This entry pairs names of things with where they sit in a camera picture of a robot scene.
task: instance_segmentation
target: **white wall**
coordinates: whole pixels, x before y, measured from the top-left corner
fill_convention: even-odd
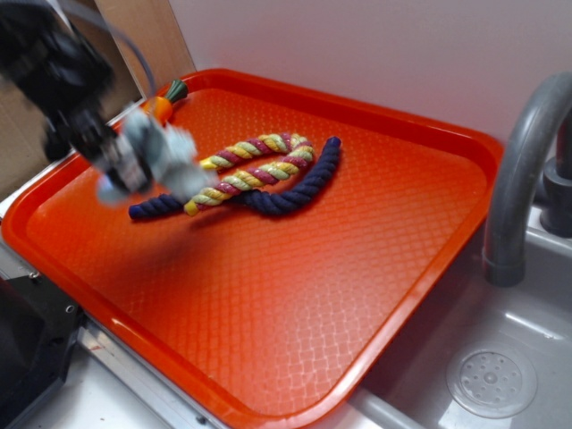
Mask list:
[[[570,0],[171,0],[198,70],[223,67],[481,130],[505,142],[572,70]]]

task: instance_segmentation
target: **gray faucet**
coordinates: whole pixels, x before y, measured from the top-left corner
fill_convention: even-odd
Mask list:
[[[556,156],[542,177],[546,207],[541,224],[548,232],[572,237],[571,110],[572,72],[550,76],[532,94],[510,134],[484,234],[484,276],[492,284],[513,286],[524,279],[526,225],[554,138]]]

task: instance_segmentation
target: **black object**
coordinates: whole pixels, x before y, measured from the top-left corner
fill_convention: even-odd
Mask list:
[[[74,147],[118,189],[151,186],[147,163],[100,114],[100,98],[113,84],[112,68],[72,24],[61,28],[48,3],[0,2],[0,74],[46,117],[44,149],[50,161]]]
[[[46,277],[0,279],[0,428],[65,382],[82,311]]]

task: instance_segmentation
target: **faucet spout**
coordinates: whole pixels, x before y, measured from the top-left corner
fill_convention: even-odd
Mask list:
[[[554,138],[570,134],[559,130],[572,129],[571,109],[572,72],[550,76],[531,95],[510,134],[485,226],[483,268],[492,284],[513,286],[524,279],[526,225],[536,183]],[[560,170],[564,165],[571,169],[572,142],[559,141],[558,151]]]

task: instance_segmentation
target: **tray rim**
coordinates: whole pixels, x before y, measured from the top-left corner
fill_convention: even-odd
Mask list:
[[[97,307],[97,310],[91,313],[92,316],[111,333],[132,347],[151,365],[161,368],[167,378],[209,409],[216,418],[232,427],[286,429],[310,425],[335,409],[351,394],[369,367],[383,353],[393,336],[407,322],[416,307],[423,301],[424,296],[431,290],[481,225],[491,198],[494,177],[501,160],[502,146],[492,137],[479,131],[237,71],[212,69],[191,73],[181,79],[188,84],[190,93],[206,88],[230,90],[244,96],[292,107],[302,112],[306,111],[309,114],[381,132],[385,135],[392,135],[384,131],[392,125],[398,124],[401,128],[406,128],[409,133],[409,136],[405,137],[392,135],[401,139],[411,140],[414,137],[419,137],[419,134],[423,132],[424,135],[428,134],[429,136],[428,139],[424,140],[425,143],[417,140],[413,143],[462,156],[476,164],[487,179],[487,188],[473,209],[417,281],[412,284],[399,304],[391,311],[385,323],[359,352],[356,360],[352,362],[333,388],[313,406],[285,416],[267,416],[257,413],[240,400],[232,397],[222,387],[210,383],[198,369],[195,368],[194,371],[191,371],[192,368],[189,368],[192,366],[191,364],[176,352],[166,349],[162,342],[151,336],[143,326],[131,320],[120,308],[111,305],[98,293],[92,293],[93,290],[89,286],[87,288],[80,287],[83,281],[75,274],[68,272],[65,267],[62,267],[63,270],[58,273],[49,273],[50,267],[61,264],[50,257],[49,252],[35,248],[28,242],[27,222],[21,222],[20,219],[29,219],[43,202],[50,199],[62,186],[87,170],[89,164],[83,158],[77,154],[70,156],[53,171],[25,190],[9,207],[2,221],[2,234],[6,242],[40,271],[44,272],[42,268],[48,265],[45,274],[52,281],[64,286],[66,292],[80,303],[88,300],[92,303],[92,307]],[[158,94],[164,94],[165,91],[166,87],[162,88]],[[436,143],[435,138],[442,138],[443,136],[454,137],[452,140],[455,144],[448,139]],[[125,318],[130,322],[129,325],[122,323]],[[212,390],[201,391],[199,389],[197,391],[197,389],[193,389],[197,383],[208,385]]]

